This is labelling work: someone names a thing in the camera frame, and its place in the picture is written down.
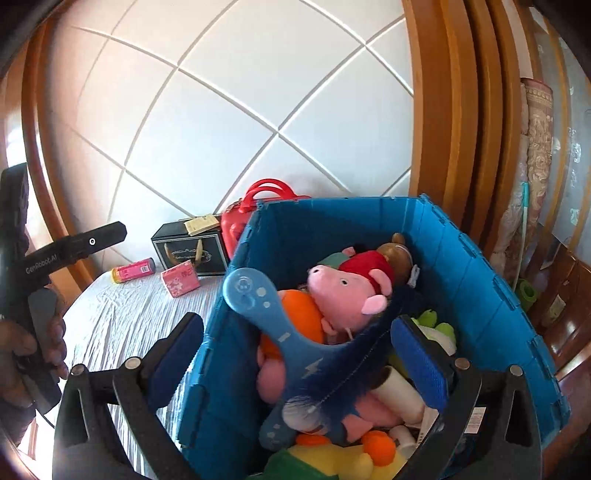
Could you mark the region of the person's left hand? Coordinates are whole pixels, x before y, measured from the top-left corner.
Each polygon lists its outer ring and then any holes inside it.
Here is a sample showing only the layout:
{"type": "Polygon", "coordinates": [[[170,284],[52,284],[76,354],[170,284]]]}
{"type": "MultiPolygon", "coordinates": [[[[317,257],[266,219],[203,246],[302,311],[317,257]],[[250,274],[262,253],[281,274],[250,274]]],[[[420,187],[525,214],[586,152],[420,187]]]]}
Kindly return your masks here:
{"type": "MultiPolygon", "coordinates": [[[[64,362],[67,353],[65,331],[62,315],[56,314],[47,324],[50,344],[43,353],[45,360],[55,367],[61,379],[66,379],[68,375],[68,367],[64,362]]],[[[32,399],[17,371],[14,355],[29,356],[36,349],[36,340],[25,329],[11,320],[1,320],[1,398],[15,407],[28,408],[32,405],[32,399]]]]}

